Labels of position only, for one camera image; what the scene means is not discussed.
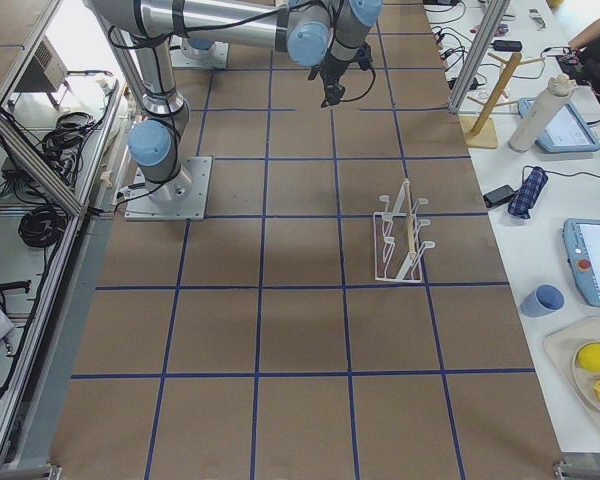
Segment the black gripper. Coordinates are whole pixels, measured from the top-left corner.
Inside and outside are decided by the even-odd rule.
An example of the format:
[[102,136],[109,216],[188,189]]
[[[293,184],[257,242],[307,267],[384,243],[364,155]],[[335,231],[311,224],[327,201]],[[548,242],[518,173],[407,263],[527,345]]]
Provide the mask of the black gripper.
[[356,49],[329,47],[321,63],[311,68],[308,80],[313,81],[320,77],[323,82],[324,98],[320,104],[321,108],[341,102],[346,89],[340,83],[340,79],[355,56]]

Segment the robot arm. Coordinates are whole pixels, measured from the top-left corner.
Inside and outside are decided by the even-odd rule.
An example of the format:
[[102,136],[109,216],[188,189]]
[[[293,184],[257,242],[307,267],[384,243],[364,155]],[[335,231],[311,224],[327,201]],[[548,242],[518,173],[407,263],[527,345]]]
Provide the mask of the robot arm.
[[216,42],[200,38],[182,38],[181,51],[189,58],[203,57],[211,55],[214,51]]
[[87,7],[107,35],[126,33],[131,42],[110,40],[120,54],[137,60],[123,70],[139,75],[144,121],[132,128],[127,146],[144,177],[147,200],[174,211],[194,187],[191,167],[179,156],[189,105],[173,74],[170,41],[194,50],[235,43],[287,54],[323,84],[323,107],[345,101],[340,79],[351,64],[373,68],[366,41],[383,8],[380,1],[289,1],[279,7],[244,1],[89,1]]

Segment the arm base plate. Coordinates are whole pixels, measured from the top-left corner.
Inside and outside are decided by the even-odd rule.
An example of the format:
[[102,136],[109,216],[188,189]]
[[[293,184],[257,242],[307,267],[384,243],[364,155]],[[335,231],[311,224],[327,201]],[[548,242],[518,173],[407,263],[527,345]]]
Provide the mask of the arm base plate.
[[188,157],[180,162],[179,175],[156,192],[148,183],[126,194],[124,217],[128,221],[203,220],[212,170],[212,157]]
[[214,42],[208,49],[196,49],[186,41],[171,46],[171,62],[180,70],[224,70],[227,67],[229,44]]

